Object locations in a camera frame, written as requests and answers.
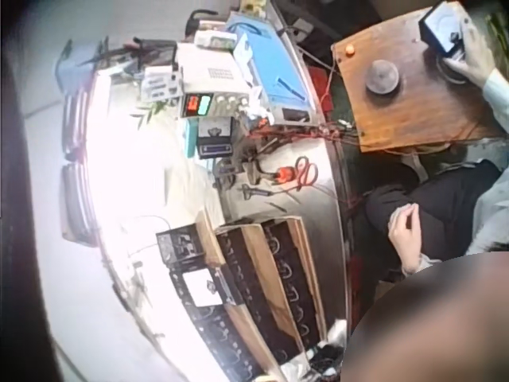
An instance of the black pants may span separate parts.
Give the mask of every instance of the black pants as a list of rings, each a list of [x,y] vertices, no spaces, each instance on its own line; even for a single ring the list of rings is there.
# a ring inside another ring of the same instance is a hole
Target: black pants
[[[475,168],[441,173],[409,193],[400,185],[375,189],[367,198],[364,209],[371,231],[369,240],[363,239],[365,244],[359,251],[363,257],[363,287],[366,283],[375,286],[390,269],[401,265],[387,238],[387,224],[397,207],[419,204],[422,253],[431,259],[453,259],[462,256],[472,242],[477,199],[499,176],[500,171],[493,163],[482,161]]]

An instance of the digital display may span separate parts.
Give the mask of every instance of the digital display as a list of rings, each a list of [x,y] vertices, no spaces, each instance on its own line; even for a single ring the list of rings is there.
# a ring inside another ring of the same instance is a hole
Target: digital display
[[[207,94],[187,94],[185,96],[184,117],[203,117],[208,114],[208,109],[212,105],[212,93]]]
[[[188,111],[198,110],[198,97],[196,95],[191,95],[189,97],[187,109]]]
[[[208,105],[210,105],[211,97],[203,95],[200,100],[200,108],[198,109],[198,115],[206,115],[208,111]]]

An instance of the hand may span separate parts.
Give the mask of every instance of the hand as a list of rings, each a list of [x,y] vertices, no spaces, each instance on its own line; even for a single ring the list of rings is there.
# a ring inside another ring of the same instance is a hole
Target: hand
[[[411,228],[406,223],[411,219]],[[401,259],[403,269],[414,273],[421,261],[421,221],[419,220],[419,206],[404,205],[397,208],[389,219],[389,240]]]
[[[452,70],[483,88],[495,69],[493,52],[488,48],[486,39],[479,33],[472,19],[466,13],[461,19],[461,34],[463,35],[465,60],[456,61],[445,58],[444,61]]]

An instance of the wooden table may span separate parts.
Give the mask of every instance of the wooden table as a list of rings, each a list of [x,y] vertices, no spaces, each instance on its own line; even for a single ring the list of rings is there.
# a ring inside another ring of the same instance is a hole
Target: wooden table
[[[439,73],[434,52],[420,41],[418,21],[428,10],[374,25],[332,47],[363,152],[503,136],[479,88],[450,84]],[[348,44],[356,49],[353,57],[345,53]],[[366,89],[374,60],[397,66],[400,84],[393,95]]]

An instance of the wooden board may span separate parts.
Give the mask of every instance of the wooden board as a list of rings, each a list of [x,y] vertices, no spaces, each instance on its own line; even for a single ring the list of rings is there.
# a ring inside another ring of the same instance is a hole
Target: wooden board
[[[233,325],[244,340],[247,348],[253,354],[255,360],[260,364],[265,372],[275,376],[279,381],[286,382],[286,378],[279,368],[279,364],[270,352],[255,322],[245,305],[225,305],[228,316],[233,321]]]
[[[503,136],[473,84],[448,83],[434,52],[420,41],[418,10],[374,25],[332,46],[340,67],[363,152]],[[353,44],[356,53],[347,57]],[[393,62],[400,85],[393,96],[372,95],[365,76],[373,60]]]
[[[196,218],[196,230],[200,237],[201,244],[205,250],[205,262],[209,266],[219,266],[225,264],[220,244],[217,242],[216,234],[212,230],[212,225],[206,211],[201,211]],[[244,340],[247,348],[259,365],[265,372],[277,378],[281,382],[286,382],[286,378],[279,368],[279,364],[270,352],[269,347],[263,340],[249,310],[245,305],[233,306],[224,305],[228,316],[233,325]]]
[[[286,222],[288,223],[288,229],[292,236],[292,241],[299,252],[309,290],[313,296],[313,303],[315,311],[317,312],[317,325],[320,339],[325,341],[327,340],[327,324],[325,323],[325,313],[321,301],[320,286],[318,285],[317,273],[315,271],[313,255],[311,248],[309,247],[304,222],[301,218],[288,218]]]
[[[242,226],[242,234],[278,328],[297,342],[301,352],[305,351],[262,226],[260,224]]]

